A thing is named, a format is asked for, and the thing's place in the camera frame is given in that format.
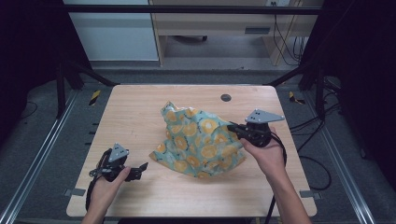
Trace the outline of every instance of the black cable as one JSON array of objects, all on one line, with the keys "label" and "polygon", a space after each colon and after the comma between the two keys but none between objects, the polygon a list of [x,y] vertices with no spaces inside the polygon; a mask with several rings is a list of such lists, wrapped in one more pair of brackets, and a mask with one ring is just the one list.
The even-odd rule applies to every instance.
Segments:
[{"label": "black cable", "polygon": [[294,133],[293,136],[306,136],[311,135],[312,133]]},{"label": "black cable", "polygon": [[[287,33],[290,32],[291,25],[292,25],[292,22],[293,22],[295,16],[296,16],[296,15],[293,15],[293,17],[291,18],[291,23],[289,24],[289,28],[288,28]],[[275,43],[275,45],[276,45],[276,48],[279,50],[279,53],[280,53],[280,55],[282,56],[283,61],[284,61],[285,64],[287,64],[287,65],[299,65],[299,64],[300,64],[300,60],[296,60],[296,59],[293,57],[293,55],[291,55],[290,50],[289,50],[289,48],[288,48],[288,45],[287,45],[287,43],[286,43],[286,40],[285,40],[285,38],[283,37],[283,35],[280,33],[279,27],[277,26],[276,14],[274,14],[274,20],[275,20],[275,22],[274,22],[273,39],[274,39],[274,43]],[[282,41],[283,41],[283,44],[284,44],[285,47],[286,47],[286,50],[288,51],[290,57],[291,57],[295,62],[297,62],[297,64],[291,64],[291,63],[288,63],[288,62],[286,61],[285,56],[283,55],[282,51],[280,50],[279,45],[276,43],[276,37],[275,37],[275,32],[276,32],[276,31],[279,32],[279,35],[280,35],[280,37],[281,37],[281,39],[282,39]]]},{"label": "black cable", "polygon": [[276,203],[276,200],[275,200],[275,195],[274,195],[271,200],[271,204],[270,204],[270,208],[268,209],[267,216],[265,217],[265,221],[264,221],[265,224],[270,223],[270,219],[271,219],[274,207],[275,207],[275,203]]},{"label": "black cable", "polygon": [[25,115],[25,116],[21,117],[20,119],[29,118],[29,117],[32,116],[32,115],[37,111],[37,109],[38,109],[38,105],[37,105],[35,102],[30,102],[30,101],[28,101],[28,102],[26,102],[26,104],[32,104],[32,105],[34,105],[34,106],[35,106],[35,109],[34,109],[33,112],[31,112],[30,114]]},{"label": "black cable", "polygon": [[326,95],[323,96],[324,99],[326,99],[327,97],[329,97],[330,95],[336,95],[336,92],[329,92]]},{"label": "black cable", "polygon": [[304,48],[305,48],[305,36],[302,37],[302,41],[300,45],[300,62],[301,59],[303,58]]},{"label": "black cable", "polygon": [[320,187],[313,187],[312,185],[309,185],[309,188],[315,189],[315,190],[328,189],[330,187],[330,185],[332,184],[332,175],[330,174],[329,169],[327,169],[326,166],[323,163],[321,163],[320,161],[317,161],[317,160],[315,160],[313,158],[306,157],[306,156],[299,156],[299,158],[300,159],[306,159],[306,160],[309,160],[309,161],[313,161],[314,163],[318,164],[319,166],[321,166],[323,168],[323,170],[327,173],[327,176],[329,177],[329,181],[324,187],[320,188]]},{"label": "black cable", "polygon": [[[336,109],[336,107],[339,106],[339,105],[340,105],[340,104],[337,103],[337,104],[332,105],[332,106],[330,106],[329,108],[327,108],[327,109],[325,110],[325,115],[330,115],[330,114]],[[307,121],[305,121],[305,122],[303,122],[303,123],[301,123],[301,124],[299,124],[299,125],[293,126],[293,127],[290,128],[290,132],[291,132],[291,133],[298,132],[298,131],[300,131],[301,129],[305,128],[306,126],[310,125],[311,123],[315,122],[315,121],[318,120],[318,119],[319,119],[319,117],[316,116],[316,117],[314,117],[314,118],[312,118],[312,119],[309,119],[309,120],[307,120]]]},{"label": "black cable", "polygon": [[309,140],[311,140],[316,133],[318,133],[318,131],[324,126],[324,121],[322,120],[319,124],[319,126],[314,130],[314,132],[303,142],[302,145],[300,145],[300,147],[297,149],[297,152],[300,152],[301,149],[309,142]]},{"label": "black cable", "polygon": [[285,146],[283,145],[282,141],[280,140],[279,136],[277,136],[276,133],[271,132],[271,137],[272,137],[272,139],[274,139],[280,145],[280,147],[282,147],[283,162],[285,163],[285,166],[286,166],[286,162],[288,161],[288,155],[286,154]]},{"label": "black cable", "polygon": [[297,43],[297,39],[299,39],[298,36],[294,37],[294,43],[293,43],[293,55],[294,58],[296,58],[298,60],[298,63],[300,64],[301,62],[301,58],[303,56],[303,48],[304,48],[304,36],[301,37],[301,41],[300,41],[300,48],[299,48],[299,53],[296,53],[295,49],[296,49],[296,43]]},{"label": "black cable", "polygon": [[[298,64],[291,64],[291,63],[288,63],[287,61],[286,61],[286,59],[285,59],[285,56],[283,55],[283,53],[282,53],[282,50],[280,50],[280,47],[279,47],[279,45],[276,43],[276,39],[275,39],[275,32],[276,32],[276,30],[278,30],[278,29],[276,29],[277,28],[277,21],[276,21],[276,15],[274,15],[274,18],[275,18],[275,23],[274,23],[274,28],[275,28],[275,30],[274,30],[274,34],[273,34],[273,39],[274,39],[274,43],[275,43],[275,46],[276,46],[276,48],[277,48],[277,50],[279,50],[279,53],[280,53],[280,55],[282,56],[282,59],[283,59],[283,61],[285,62],[285,64],[287,64],[287,65],[298,65]],[[287,45],[286,45],[286,42],[285,42],[285,40],[283,39],[283,35],[282,34],[280,34],[280,37],[282,38],[282,40],[283,40],[283,42],[284,42],[284,44],[285,44],[285,46],[286,46],[286,48],[288,47]]]}]

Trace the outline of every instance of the orange flower pattern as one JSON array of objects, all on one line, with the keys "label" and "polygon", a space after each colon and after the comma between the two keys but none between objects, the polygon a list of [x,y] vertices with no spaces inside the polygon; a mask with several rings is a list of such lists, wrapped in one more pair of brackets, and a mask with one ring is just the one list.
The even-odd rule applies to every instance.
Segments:
[{"label": "orange flower pattern", "polygon": [[198,178],[232,170],[246,159],[231,124],[217,115],[195,108],[178,108],[168,102],[161,110],[166,139],[149,154],[160,164]]}]

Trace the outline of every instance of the gray floor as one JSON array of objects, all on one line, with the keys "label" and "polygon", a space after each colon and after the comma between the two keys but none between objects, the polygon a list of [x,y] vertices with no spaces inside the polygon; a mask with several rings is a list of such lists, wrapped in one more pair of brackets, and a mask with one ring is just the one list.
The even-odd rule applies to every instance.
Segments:
[{"label": "gray floor", "polygon": [[[187,84],[251,84],[261,85],[286,74],[293,65],[282,63],[274,67],[268,59],[259,37],[210,36],[206,42],[187,42],[170,38],[163,66],[156,63],[92,63],[98,73],[120,83],[187,83]],[[85,86],[81,91],[67,91],[76,96],[65,125],[53,142],[39,175],[28,189],[24,204],[17,214],[16,223],[79,223],[80,219],[68,217],[65,208],[69,198],[65,189],[72,189],[77,181],[82,163],[90,148],[97,123],[106,106],[111,88],[82,75]],[[288,80],[276,88],[290,127],[312,119],[312,104],[300,105],[289,100],[293,91],[298,99],[308,103],[311,91],[301,92],[296,84],[300,77]],[[16,125],[12,135],[0,151],[2,194],[0,209],[6,209],[17,188],[25,178],[35,155],[40,151],[56,116],[56,83],[51,81],[29,93],[29,103],[22,116],[28,116]],[[94,106],[88,105],[92,93],[101,90]],[[334,95],[327,98],[326,107],[337,103]],[[318,122],[297,132],[293,139],[299,147],[312,133]],[[362,201],[375,221],[359,219],[359,214],[344,183],[344,174],[334,164],[331,146],[326,142],[326,132],[351,173]],[[300,155],[318,160],[329,169],[332,183],[328,189],[313,190],[320,193],[316,200],[318,213],[314,223],[396,223],[396,194],[379,171],[375,161],[361,158],[360,147],[338,110],[326,117],[325,129],[304,146]],[[302,159],[308,183],[312,187],[326,185],[326,172],[312,161]],[[117,221],[110,218],[107,222]]]}]

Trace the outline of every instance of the metal rail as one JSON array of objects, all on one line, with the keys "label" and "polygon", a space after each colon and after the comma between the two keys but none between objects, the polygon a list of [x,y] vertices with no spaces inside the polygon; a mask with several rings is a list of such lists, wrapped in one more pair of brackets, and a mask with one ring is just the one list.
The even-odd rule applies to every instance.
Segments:
[{"label": "metal rail", "polygon": [[26,200],[30,190],[32,189],[33,184],[35,183],[38,175],[43,167],[48,155],[50,154],[53,145],[56,142],[56,139],[61,132],[65,121],[67,120],[70,111],[75,104],[76,98],[78,96],[78,91],[72,92],[69,97],[67,108],[64,111],[63,115],[56,119],[49,134],[47,135],[46,140],[44,141],[43,145],[41,146],[40,150],[37,152],[35,156],[35,160],[30,165],[28,172],[26,173],[24,179],[20,183],[17,191],[15,192],[14,196],[12,197],[11,201],[8,203],[6,209],[2,212],[0,216],[0,223],[1,224],[12,224],[18,213],[23,206],[24,201]]},{"label": "metal rail", "polygon": [[[315,116],[317,113],[314,107],[313,99],[306,92],[304,92],[304,98],[307,100],[308,105]],[[370,208],[364,200],[361,191],[359,190],[359,187],[352,176],[352,173],[350,173],[349,169],[347,168],[347,165],[339,153],[337,145],[332,140],[332,136],[330,135],[326,126],[322,128],[321,135],[323,141],[326,143],[326,148],[328,149],[332,164],[334,165],[334,168],[340,177],[341,183],[343,184],[346,191],[346,195],[348,196],[350,203],[355,210],[359,222],[361,224],[375,224],[375,219],[370,211]]]},{"label": "metal rail", "polygon": [[203,13],[203,14],[276,14],[324,15],[342,12],[341,8],[322,7],[246,7],[246,6],[173,6],[173,5],[38,5],[39,10],[86,13]]}]

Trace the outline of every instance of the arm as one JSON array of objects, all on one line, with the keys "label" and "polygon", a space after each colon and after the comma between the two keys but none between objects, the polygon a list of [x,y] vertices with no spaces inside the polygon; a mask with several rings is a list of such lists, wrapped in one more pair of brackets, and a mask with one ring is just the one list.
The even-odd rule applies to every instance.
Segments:
[{"label": "arm", "polygon": [[131,167],[125,167],[113,182],[108,182],[100,177],[93,187],[91,204],[81,224],[101,224],[108,207],[113,202],[117,192],[131,171]]},{"label": "arm", "polygon": [[283,162],[282,148],[273,139],[268,146],[254,147],[241,139],[245,150],[257,161],[276,198],[277,208],[284,223],[311,223],[303,203],[292,185]]}]

